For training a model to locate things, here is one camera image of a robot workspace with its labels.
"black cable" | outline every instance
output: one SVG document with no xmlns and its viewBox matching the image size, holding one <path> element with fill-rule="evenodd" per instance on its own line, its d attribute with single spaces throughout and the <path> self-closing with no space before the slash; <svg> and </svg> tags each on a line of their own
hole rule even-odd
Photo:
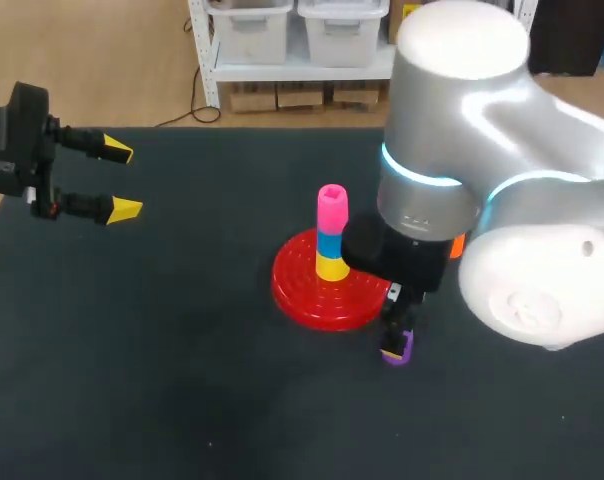
<svg viewBox="0 0 604 480">
<path fill-rule="evenodd" d="M 184 30 L 186 33 L 193 30 L 193 26 L 191 25 L 190 19 L 187 19 L 187 21 L 184 22 L 184 25 L 182 26 L 182 30 Z M 193 75 L 193 88 L 191 90 L 191 109 L 188 112 L 186 112 L 184 115 L 180 115 L 179 117 L 172 118 L 171 120 L 167 120 L 166 122 L 158 123 L 157 125 L 155 125 L 156 128 L 178 122 L 178 121 L 182 120 L 183 118 L 188 117 L 189 115 L 191 115 L 193 117 L 193 119 L 198 123 L 215 123 L 220 119 L 220 117 L 222 116 L 222 112 L 217 107 L 205 106 L 205 107 L 195 108 L 195 92 L 196 92 L 195 89 L 197 86 L 197 80 L 198 80 L 199 73 L 200 73 L 200 67 L 198 67 L 195 70 L 195 75 Z M 213 110 L 213 111 L 215 111 L 216 116 L 212 120 L 204 120 L 197 116 L 198 112 L 201 112 L 202 110 Z"/>
</svg>

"gray mat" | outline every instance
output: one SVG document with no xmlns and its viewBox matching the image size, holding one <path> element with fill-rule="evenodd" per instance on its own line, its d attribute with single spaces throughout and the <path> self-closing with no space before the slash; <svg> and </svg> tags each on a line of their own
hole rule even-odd
<svg viewBox="0 0 604 480">
<path fill-rule="evenodd" d="M 455 266 L 404 369 L 375 326 L 317 333 L 274 306 L 271 262 L 322 184 L 374 208 L 380 131 L 113 136 L 130 167 L 67 152 L 57 181 L 144 200 L 138 221 L 0 207 L 0 479 L 604 479 L 604 336 L 505 339 Z"/>
</svg>

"white plastic bin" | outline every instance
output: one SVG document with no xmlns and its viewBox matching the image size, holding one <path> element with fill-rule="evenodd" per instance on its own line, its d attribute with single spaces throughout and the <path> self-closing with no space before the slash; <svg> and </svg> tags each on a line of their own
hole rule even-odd
<svg viewBox="0 0 604 480">
<path fill-rule="evenodd" d="M 325 67 L 366 67 L 378 48 L 380 20 L 389 0 L 299 0 L 311 62 Z"/>
<path fill-rule="evenodd" d="M 286 28 L 293 0 L 224 0 L 206 4 L 224 63 L 279 64 L 286 59 Z"/>
</svg>

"orange part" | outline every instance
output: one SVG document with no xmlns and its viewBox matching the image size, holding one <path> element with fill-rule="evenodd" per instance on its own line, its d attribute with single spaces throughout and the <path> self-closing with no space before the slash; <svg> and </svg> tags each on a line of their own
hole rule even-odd
<svg viewBox="0 0 604 480">
<path fill-rule="evenodd" d="M 466 240 L 466 233 L 463 233 L 462 235 L 455 237 L 455 240 L 453 240 L 453 247 L 451 247 L 451 256 L 450 256 L 450 258 L 452 260 L 454 260 L 456 258 L 460 258 L 462 256 L 462 253 L 464 252 L 464 241 L 465 240 Z"/>
</svg>

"purple object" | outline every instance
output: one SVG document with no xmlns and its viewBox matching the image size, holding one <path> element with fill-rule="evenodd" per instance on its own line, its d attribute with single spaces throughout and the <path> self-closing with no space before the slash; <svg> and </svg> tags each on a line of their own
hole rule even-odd
<svg viewBox="0 0 604 480">
<path fill-rule="evenodd" d="M 382 352 L 382 358 L 389 365 L 399 367 L 400 365 L 406 365 L 407 363 L 409 363 L 409 360 L 411 360 L 411 350 L 413 350 L 413 332 L 405 331 L 404 336 L 407 340 L 406 347 L 404 347 L 404 353 L 402 354 L 402 358 L 394 358 Z"/>
</svg>

